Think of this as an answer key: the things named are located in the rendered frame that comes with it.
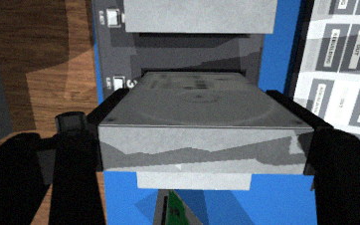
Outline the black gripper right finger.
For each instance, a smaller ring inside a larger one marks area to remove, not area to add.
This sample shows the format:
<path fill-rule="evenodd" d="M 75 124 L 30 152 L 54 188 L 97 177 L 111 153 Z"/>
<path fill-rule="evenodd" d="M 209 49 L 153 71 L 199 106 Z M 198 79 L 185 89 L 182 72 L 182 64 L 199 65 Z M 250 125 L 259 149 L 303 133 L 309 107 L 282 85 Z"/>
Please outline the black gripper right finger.
<path fill-rule="evenodd" d="M 277 90 L 266 93 L 314 128 L 303 175 L 314 176 L 317 225 L 360 225 L 360 139 Z"/>

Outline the status display screen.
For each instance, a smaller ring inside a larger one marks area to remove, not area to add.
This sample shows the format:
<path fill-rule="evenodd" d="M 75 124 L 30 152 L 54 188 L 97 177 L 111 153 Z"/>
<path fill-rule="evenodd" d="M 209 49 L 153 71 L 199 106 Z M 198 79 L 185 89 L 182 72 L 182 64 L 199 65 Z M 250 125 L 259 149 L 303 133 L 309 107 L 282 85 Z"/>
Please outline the status display screen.
<path fill-rule="evenodd" d="M 360 0 L 306 0 L 287 97 L 360 139 Z"/>

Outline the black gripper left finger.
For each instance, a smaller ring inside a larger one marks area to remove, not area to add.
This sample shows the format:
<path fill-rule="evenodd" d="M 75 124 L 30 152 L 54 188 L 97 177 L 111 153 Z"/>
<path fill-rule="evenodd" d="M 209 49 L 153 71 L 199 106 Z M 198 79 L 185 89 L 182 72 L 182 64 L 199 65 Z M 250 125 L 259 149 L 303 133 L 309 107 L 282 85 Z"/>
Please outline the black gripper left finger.
<path fill-rule="evenodd" d="M 0 145 L 0 225 L 31 225 L 52 182 L 48 225 L 106 225 L 97 126 L 128 92 L 118 88 L 87 116 L 57 115 L 52 137 L 22 132 Z"/>

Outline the blue flat mat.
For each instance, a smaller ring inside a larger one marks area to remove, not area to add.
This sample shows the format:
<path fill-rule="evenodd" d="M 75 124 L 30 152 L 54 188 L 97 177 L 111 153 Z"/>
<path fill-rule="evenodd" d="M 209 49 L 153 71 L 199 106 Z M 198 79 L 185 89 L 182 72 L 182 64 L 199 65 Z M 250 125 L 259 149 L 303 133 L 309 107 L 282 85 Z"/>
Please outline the blue flat mat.
<path fill-rule="evenodd" d="M 278 0 L 265 35 L 259 88 L 287 96 L 306 0 Z M 248 190 L 174 189 L 203 225 L 317 225 L 314 176 L 253 174 Z M 107 225 L 152 225 L 159 189 L 137 188 L 136 172 L 104 171 Z"/>

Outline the dark grey drive dock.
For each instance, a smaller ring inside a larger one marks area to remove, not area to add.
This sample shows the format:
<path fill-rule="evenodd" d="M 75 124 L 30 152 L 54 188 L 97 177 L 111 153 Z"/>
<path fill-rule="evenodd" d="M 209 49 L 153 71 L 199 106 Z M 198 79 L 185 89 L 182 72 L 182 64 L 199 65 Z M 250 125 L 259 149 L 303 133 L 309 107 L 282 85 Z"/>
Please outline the dark grey drive dock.
<path fill-rule="evenodd" d="M 147 72 L 240 73 L 259 86 L 265 34 L 126 33 L 123 0 L 91 5 L 103 100 Z"/>

